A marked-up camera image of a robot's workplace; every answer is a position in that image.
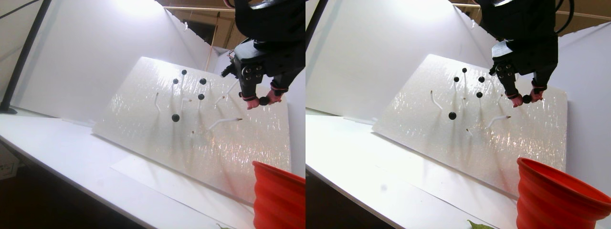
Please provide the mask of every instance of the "red collapsible bucket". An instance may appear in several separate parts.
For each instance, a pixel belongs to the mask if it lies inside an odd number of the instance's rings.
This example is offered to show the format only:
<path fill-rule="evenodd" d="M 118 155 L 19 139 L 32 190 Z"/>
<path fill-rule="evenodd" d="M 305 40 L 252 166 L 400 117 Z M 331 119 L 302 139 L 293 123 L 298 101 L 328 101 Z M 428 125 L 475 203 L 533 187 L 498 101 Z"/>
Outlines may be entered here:
<path fill-rule="evenodd" d="M 611 213 L 611 198 L 560 170 L 518 158 L 519 229 L 594 229 Z"/>
<path fill-rule="evenodd" d="M 257 229 L 306 228 L 306 179 L 258 161 L 255 166 Z"/>

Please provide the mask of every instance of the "textured plastic board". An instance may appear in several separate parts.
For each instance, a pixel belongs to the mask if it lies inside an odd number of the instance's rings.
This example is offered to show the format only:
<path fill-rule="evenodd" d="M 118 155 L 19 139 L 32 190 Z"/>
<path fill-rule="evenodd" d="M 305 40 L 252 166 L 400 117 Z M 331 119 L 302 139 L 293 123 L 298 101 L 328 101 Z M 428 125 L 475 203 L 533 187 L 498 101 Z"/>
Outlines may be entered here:
<path fill-rule="evenodd" d="M 373 130 L 517 197 L 518 157 L 565 170 L 566 93 L 549 87 L 544 100 L 512 108 L 505 97 L 499 100 L 504 89 L 488 71 L 429 55 Z M 484 83 L 478 81 L 480 76 Z M 456 90 L 454 77 L 459 77 Z M 516 85 L 522 93 L 532 88 L 525 77 Z M 443 110 L 432 102 L 431 91 Z M 449 119 L 450 112 L 456 119 Z M 501 115 L 511 118 L 487 128 Z"/>
<path fill-rule="evenodd" d="M 287 105 L 246 110 L 238 97 L 239 85 L 225 94 L 236 80 L 142 57 L 93 132 L 252 203 L 252 161 L 290 171 Z M 268 90 L 257 87 L 260 95 Z M 155 105 L 157 93 L 161 112 Z M 203 100 L 198 100 L 200 93 Z M 227 97 L 215 105 L 222 96 Z M 172 121 L 174 114 L 180 116 L 178 122 Z M 208 130 L 227 118 L 243 120 L 222 122 Z"/>
<path fill-rule="evenodd" d="M 329 1 L 306 52 L 306 106 L 379 118 L 428 54 L 492 66 L 496 40 L 463 15 L 446 0 Z"/>

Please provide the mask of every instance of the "white wall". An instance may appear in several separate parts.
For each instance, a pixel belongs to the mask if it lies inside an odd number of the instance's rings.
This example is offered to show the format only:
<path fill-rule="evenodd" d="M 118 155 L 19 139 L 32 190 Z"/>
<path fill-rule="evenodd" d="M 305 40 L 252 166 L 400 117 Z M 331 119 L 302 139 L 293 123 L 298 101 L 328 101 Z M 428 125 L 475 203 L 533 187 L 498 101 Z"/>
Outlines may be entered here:
<path fill-rule="evenodd" d="M 496 41 L 471 25 L 447 0 L 329 1 L 306 55 L 306 106 L 369 119 L 427 54 L 489 67 Z"/>
<path fill-rule="evenodd" d="M 141 56 L 203 70 L 209 51 L 154 0 L 54 0 L 12 105 L 92 122 Z"/>
<path fill-rule="evenodd" d="M 611 195 L 611 23 L 559 39 L 549 85 L 569 99 L 566 172 Z M 611 228 L 611 217 L 599 222 Z"/>
<path fill-rule="evenodd" d="M 0 1 L 0 15 L 4 15 L 30 0 Z M 21 47 L 26 41 L 42 1 L 32 3 L 0 20 L 0 100 L 4 97 L 13 74 Z"/>
<path fill-rule="evenodd" d="M 214 69 L 214 74 L 220 75 L 221 72 L 229 65 L 229 57 L 226 53 L 219 55 L 218 62 Z M 264 77 L 263 82 L 259 85 L 269 87 L 272 78 Z M 306 81 L 303 75 L 299 75 L 288 89 L 288 92 L 283 95 L 282 102 L 288 103 L 288 125 L 291 141 L 291 172 L 301 176 L 306 176 Z"/>

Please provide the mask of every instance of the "white paper sheet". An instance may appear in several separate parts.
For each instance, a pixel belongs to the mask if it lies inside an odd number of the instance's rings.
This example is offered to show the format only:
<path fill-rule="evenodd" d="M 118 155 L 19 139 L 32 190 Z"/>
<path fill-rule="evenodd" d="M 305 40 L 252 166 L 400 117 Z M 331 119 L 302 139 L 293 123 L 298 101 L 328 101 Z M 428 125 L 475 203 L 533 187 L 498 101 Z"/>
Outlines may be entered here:
<path fill-rule="evenodd" d="M 200 182 L 131 155 L 111 166 L 114 170 L 233 228 L 253 228 L 254 210 L 210 190 Z"/>

